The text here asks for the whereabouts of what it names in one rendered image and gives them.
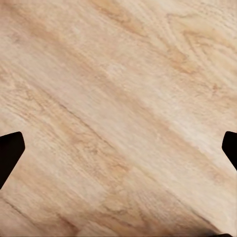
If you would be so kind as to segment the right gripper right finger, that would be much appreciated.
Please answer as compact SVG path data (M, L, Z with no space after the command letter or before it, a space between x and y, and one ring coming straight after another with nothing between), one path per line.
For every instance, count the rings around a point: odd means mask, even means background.
M237 170L237 133L231 131L225 133L222 149Z

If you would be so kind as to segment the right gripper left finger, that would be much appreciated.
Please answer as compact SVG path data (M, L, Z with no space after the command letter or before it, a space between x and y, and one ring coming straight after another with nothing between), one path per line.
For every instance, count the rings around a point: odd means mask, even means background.
M25 151L21 132L0 137L0 189Z

